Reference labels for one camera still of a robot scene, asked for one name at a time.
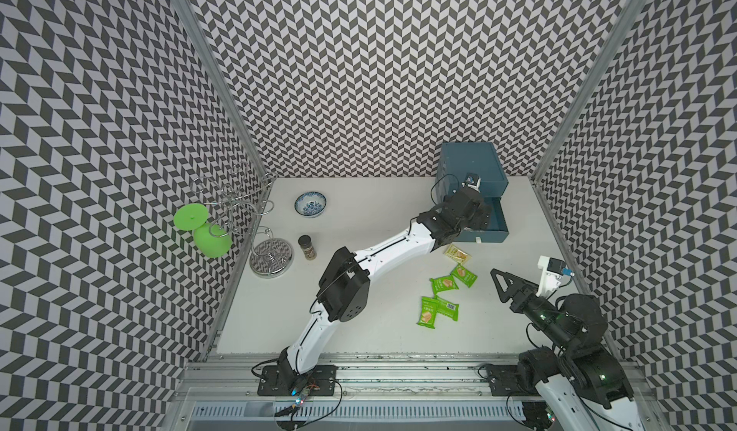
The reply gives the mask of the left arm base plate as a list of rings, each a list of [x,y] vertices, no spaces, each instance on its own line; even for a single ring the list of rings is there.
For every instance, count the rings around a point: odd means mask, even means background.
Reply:
[[[335,365],[318,365],[309,373],[296,375],[282,371],[277,365],[266,366],[260,374],[257,394],[297,398],[303,391],[308,391],[308,396],[333,396],[337,371]]]

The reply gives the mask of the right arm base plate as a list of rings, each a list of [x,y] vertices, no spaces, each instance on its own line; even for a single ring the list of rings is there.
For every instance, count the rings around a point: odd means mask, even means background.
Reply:
[[[533,372],[520,365],[485,365],[487,383],[491,395],[503,396],[537,396]]]

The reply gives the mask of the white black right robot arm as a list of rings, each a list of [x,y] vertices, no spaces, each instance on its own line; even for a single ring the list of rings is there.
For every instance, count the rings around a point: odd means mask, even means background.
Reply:
[[[554,304],[539,296],[531,281],[491,270],[501,302],[526,316],[549,345],[522,352],[510,365],[485,365],[491,394],[539,396],[543,403],[524,403],[519,424],[547,430],[641,430],[644,427],[635,391],[620,362],[604,346],[608,327],[597,299],[583,294]]]

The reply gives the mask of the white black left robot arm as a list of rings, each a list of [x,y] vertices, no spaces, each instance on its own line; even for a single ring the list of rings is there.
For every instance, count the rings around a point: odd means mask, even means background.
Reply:
[[[311,304],[310,321],[297,340],[280,352],[278,371],[293,381],[318,365],[322,351],[341,323],[367,306],[370,287],[389,271],[456,240],[466,230],[489,225],[492,206],[473,187],[461,187],[445,200],[418,214],[408,228],[368,249],[343,247],[332,256]]]

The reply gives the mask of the teal three-drawer cabinet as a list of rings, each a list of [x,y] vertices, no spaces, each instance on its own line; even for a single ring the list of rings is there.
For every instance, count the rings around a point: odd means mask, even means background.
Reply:
[[[457,242],[503,243],[509,227],[501,199],[509,181],[491,142],[447,142],[441,145],[436,184],[431,200],[439,204],[462,185],[475,187],[489,207],[489,221],[483,230],[466,230]]]

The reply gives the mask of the yellow cookie packet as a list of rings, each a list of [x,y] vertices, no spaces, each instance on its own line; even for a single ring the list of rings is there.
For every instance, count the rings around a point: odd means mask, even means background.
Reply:
[[[470,260],[471,255],[451,244],[445,250],[445,255],[460,265],[466,264]]]

